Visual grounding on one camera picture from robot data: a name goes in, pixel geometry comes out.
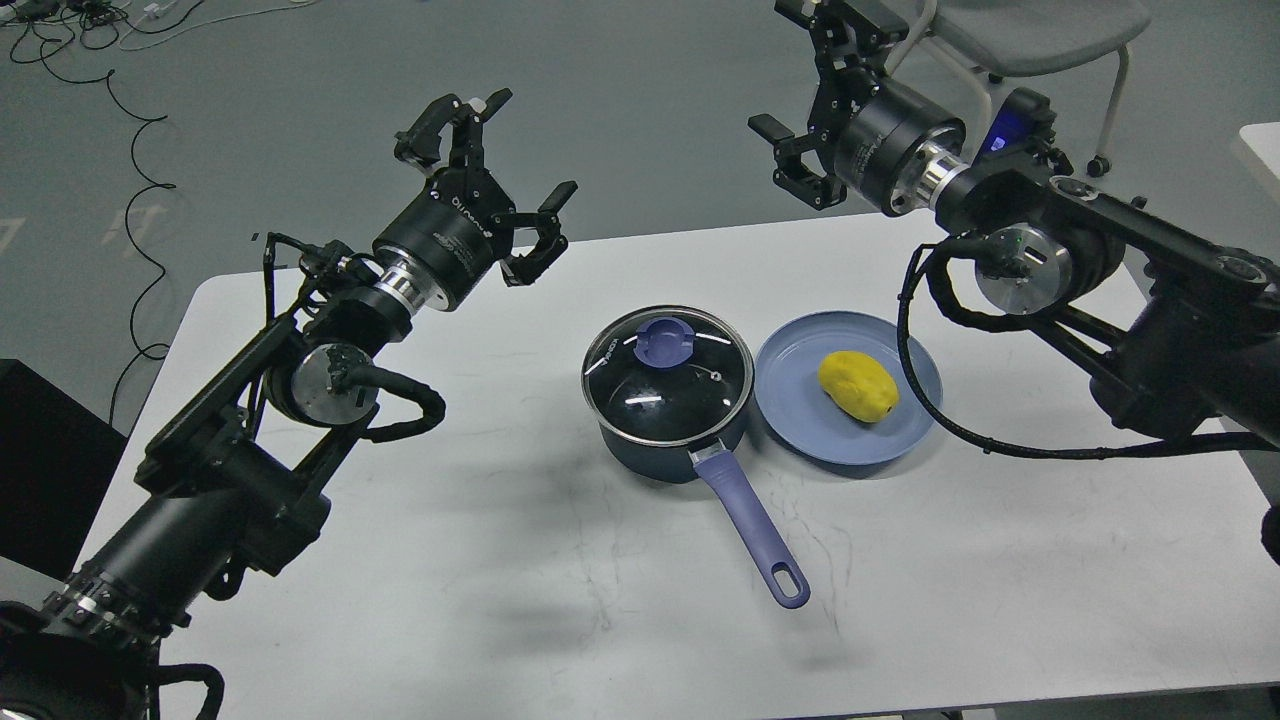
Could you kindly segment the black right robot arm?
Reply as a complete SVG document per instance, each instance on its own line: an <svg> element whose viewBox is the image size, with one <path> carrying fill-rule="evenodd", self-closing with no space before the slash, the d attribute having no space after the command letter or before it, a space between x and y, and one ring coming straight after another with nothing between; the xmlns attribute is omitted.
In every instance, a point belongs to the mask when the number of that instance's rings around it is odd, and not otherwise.
<svg viewBox="0 0 1280 720"><path fill-rule="evenodd" d="M1009 457L1101 460L1277 451L1277 264L1213 243L1076 178L1047 108L1018 108L1007 149L961 155L964 124L890 74L908 27L873 1L777 1L812 45L815 97L800 131L750 118L773 181L808 206L849 196L886 217L927 211L943 237L908 261L896 345L908 388L948 433ZM925 288L947 320L1025 333L1089 379L1139 445L1042 448L965 428L927 397L910 315Z"/></svg>

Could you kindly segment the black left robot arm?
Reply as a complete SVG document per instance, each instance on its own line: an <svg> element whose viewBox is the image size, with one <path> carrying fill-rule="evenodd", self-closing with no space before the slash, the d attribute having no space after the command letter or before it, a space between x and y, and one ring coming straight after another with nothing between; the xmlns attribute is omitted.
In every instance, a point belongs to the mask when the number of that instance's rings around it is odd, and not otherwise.
<svg viewBox="0 0 1280 720"><path fill-rule="evenodd" d="M396 136L425 184L370 252L268 234L264 327L148 442L134 475L148 498L41 606L3 603L5 719L157 719L179 683L204 687L197 717L220 714L220 671L164 664L164 639L200 596L229 600L319 538L357 443L443 421L436 391L375 361L416 313L454 311L493 266L530 286L568 246L576 183L520 211L486 168L483 132L511 96L448 94Z"/></svg>

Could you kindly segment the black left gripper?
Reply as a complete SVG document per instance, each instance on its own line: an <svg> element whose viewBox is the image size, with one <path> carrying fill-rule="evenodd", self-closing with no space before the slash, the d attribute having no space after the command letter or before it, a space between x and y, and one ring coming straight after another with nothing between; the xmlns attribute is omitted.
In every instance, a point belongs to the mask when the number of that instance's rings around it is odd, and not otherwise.
<svg viewBox="0 0 1280 720"><path fill-rule="evenodd" d="M433 100L408 129L396 133L394 158L425 176L422 192L372 242L384 266L402 263L419 305L451 313L500 261L508 287L534 284L568 247L561 210L579 190L558 183L536 211L513 211L509 195L485 168L484 126L515 96L499 88L484 100L453 94ZM494 217L500 214L500 227ZM511 254L515 231L532 229L535 245Z"/></svg>

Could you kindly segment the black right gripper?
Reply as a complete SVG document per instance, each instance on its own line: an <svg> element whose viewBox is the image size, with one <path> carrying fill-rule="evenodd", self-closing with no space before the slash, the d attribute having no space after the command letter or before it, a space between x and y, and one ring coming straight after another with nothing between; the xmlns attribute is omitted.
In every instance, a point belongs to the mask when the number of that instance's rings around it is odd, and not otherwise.
<svg viewBox="0 0 1280 720"><path fill-rule="evenodd" d="M774 184L819 211L838 206L849 190L887 217L915 209L920 146L933 142L957 155L966 128L886 77L890 50L908 37L910 24L882 1L776 1L774 10L808 33L819 77L812 135L796 136L767 113L748 118L772 149ZM804 161L810 151L826 174Z"/></svg>

